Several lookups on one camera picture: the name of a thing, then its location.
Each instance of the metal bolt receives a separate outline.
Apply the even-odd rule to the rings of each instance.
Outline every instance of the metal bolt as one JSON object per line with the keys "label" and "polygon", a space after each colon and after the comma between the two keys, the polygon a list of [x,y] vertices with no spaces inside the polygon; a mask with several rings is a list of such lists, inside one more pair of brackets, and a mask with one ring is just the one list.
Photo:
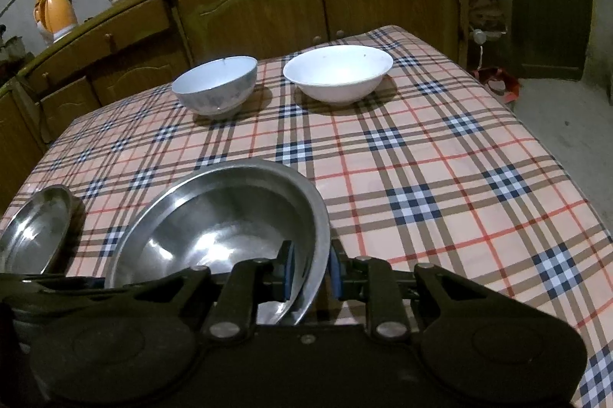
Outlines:
{"label": "metal bolt", "polygon": [[300,336],[301,343],[306,344],[307,346],[314,343],[315,340],[316,337],[313,334],[304,334],[303,336]]}
{"label": "metal bolt", "polygon": [[240,332],[240,326],[231,321],[220,321],[208,329],[213,337],[218,339],[229,339]]}
{"label": "metal bolt", "polygon": [[399,321],[384,321],[377,325],[377,333],[385,339],[397,339],[406,334],[406,325]]}

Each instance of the small metal bowl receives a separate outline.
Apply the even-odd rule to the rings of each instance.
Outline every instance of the small metal bowl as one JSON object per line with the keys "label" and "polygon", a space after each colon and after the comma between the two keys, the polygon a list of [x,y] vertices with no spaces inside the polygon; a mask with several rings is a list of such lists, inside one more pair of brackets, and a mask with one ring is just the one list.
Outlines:
{"label": "small metal bowl", "polygon": [[207,166],[156,198],[124,233],[105,286],[160,279],[191,266],[226,273],[238,261],[295,249],[292,294],[262,303],[259,323],[298,323],[326,271],[330,221],[320,193],[300,173],[260,159]]}
{"label": "small metal bowl", "polygon": [[0,272],[47,271],[66,239],[73,207],[72,194],[63,185],[52,185],[32,195],[0,237]]}

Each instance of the bowl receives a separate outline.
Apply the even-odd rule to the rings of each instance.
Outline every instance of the bowl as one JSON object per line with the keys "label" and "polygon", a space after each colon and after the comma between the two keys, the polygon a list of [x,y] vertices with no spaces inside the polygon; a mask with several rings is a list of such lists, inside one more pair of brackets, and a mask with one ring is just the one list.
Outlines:
{"label": "bowl", "polygon": [[63,185],[36,192],[13,216],[0,236],[0,272],[39,274],[59,255],[74,200]]}
{"label": "bowl", "polygon": [[309,97],[344,106],[372,92],[392,65],[392,56],[383,50],[335,45],[292,58],[283,67],[283,75]]}
{"label": "bowl", "polygon": [[238,261],[274,259],[284,240],[294,244],[291,297],[259,304],[259,323],[296,324],[313,302],[330,250],[326,204],[309,180],[282,164],[214,164],[180,180],[138,216],[117,245],[105,286],[200,265],[226,273]]}
{"label": "bowl", "polygon": [[256,85],[257,60],[226,57],[180,75],[172,84],[179,102],[198,115],[226,119],[238,112]]}

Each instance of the plaid tablecloth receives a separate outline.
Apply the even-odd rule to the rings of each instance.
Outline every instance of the plaid tablecloth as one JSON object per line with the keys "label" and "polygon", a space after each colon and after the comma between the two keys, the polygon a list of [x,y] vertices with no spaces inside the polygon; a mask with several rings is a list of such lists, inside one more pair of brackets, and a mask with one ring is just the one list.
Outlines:
{"label": "plaid tablecloth", "polygon": [[[311,179],[350,257],[395,269],[430,261],[559,316],[589,365],[576,401],[613,407],[613,244],[566,172],[470,75],[387,26],[338,43],[388,51],[379,88],[332,109],[286,82],[292,55],[261,61],[234,120],[194,120],[170,86],[76,120],[45,154],[0,229],[36,190],[63,183],[85,220],[68,275],[104,275],[121,234],[155,196],[208,164],[279,161]],[[320,297],[316,319],[363,319]]]}

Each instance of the metal bowl rim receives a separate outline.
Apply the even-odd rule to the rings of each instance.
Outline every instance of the metal bowl rim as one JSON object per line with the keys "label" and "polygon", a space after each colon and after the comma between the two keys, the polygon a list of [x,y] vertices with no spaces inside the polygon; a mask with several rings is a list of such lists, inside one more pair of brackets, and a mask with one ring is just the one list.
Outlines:
{"label": "metal bowl rim", "polygon": [[[145,210],[141,214],[139,214],[136,220],[130,224],[130,227],[128,227],[128,229],[122,234],[119,243],[117,243],[117,248],[113,252],[113,256],[111,257],[111,262],[108,267],[108,270],[105,272],[105,288],[113,288],[115,286],[115,273],[117,269],[117,264],[121,252],[123,251],[123,248],[125,246],[126,240],[131,236],[134,229],[139,226],[139,224],[143,221],[143,219],[149,214],[149,212],[156,206],[159,201],[161,201],[166,196],[170,195],[186,183],[191,182],[192,180],[200,176],[206,176],[222,169],[245,168],[266,169],[269,172],[281,174],[282,176],[286,177],[287,180],[291,181],[296,187],[298,187],[301,192],[304,193],[311,209],[313,210],[313,217],[315,219],[315,249],[313,251],[313,257],[310,261],[306,278],[304,280],[304,283],[302,284],[302,288],[300,291],[303,295],[307,295],[308,292],[311,292],[311,295],[306,298],[303,309],[298,315],[292,314],[292,307],[296,303],[296,301],[294,301],[292,307],[290,307],[284,315],[284,317],[286,318],[284,320],[284,323],[288,323],[287,317],[292,315],[291,323],[289,324],[297,324],[304,317],[308,308],[311,306],[311,303],[315,300],[317,292],[321,286],[321,283],[323,282],[324,274],[326,273],[328,256],[330,253],[330,218],[328,215],[328,210],[326,208],[326,203],[321,197],[320,192],[305,176],[301,175],[301,173],[299,173],[292,167],[284,166],[283,164],[279,164],[274,161],[266,161],[259,158],[237,159],[232,161],[224,161],[218,164],[213,164],[211,166],[205,166],[187,175],[186,177],[181,178],[177,181],[177,183],[173,184],[170,188],[155,197],[154,200],[152,200],[151,203],[149,203],[149,205],[145,208]],[[312,263],[316,260],[323,261],[321,268],[314,268],[314,265]]]}
{"label": "metal bowl rim", "polygon": [[[57,185],[49,185],[48,187],[41,188],[38,192],[34,192],[32,195],[30,195],[30,198],[26,201],[26,203],[23,204],[23,206],[21,206],[19,208],[19,210],[15,214],[13,214],[13,217],[10,219],[10,221],[7,223],[7,225],[4,227],[4,230],[2,231],[2,234],[0,234],[0,240],[1,240],[2,237],[4,237],[4,234],[6,233],[6,231],[15,222],[17,217],[28,206],[28,204],[30,202],[32,202],[34,197],[36,197],[37,195],[39,195],[39,194],[41,194],[43,192],[46,192],[48,190],[61,190],[62,192],[65,192],[65,194],[67,195],[67,198],[68,198],[68,220],[66,222],[66,226],[64,227],[64,229],[61,232],[60,243],[56,246],[55,251],[53,251],[53,254],[51,254],[51,257],[47,261],[47,264],[45,264],[45,267],[42,269],[41,273],[44,273],[47,270],[47,268],[50,266],[50,264],[54,263],[55,260],[57,259],[57,256],[59,255],[59,249],[61,248],[62,244],[64,243],[64,240],[66,239],[66,235],[68,233],[68,229],[70,228],[70,220],[72,219],[72,212],[74,210],[75,203],[74,203],[74,197],[72,195],[72,192],[68,189],[68,187],[66,187],[65,185],[59,185],[59,184],[57,184]],[[9,252],[10,249],[14,246],[14,244],[15,244],[15,241],[14,240],[11,241],[11,243],[6,247],[5,251]],[[6,272],[6,266],[2,262],[2,260],[0,260],[0,273],[3,273],[3,272]]]}

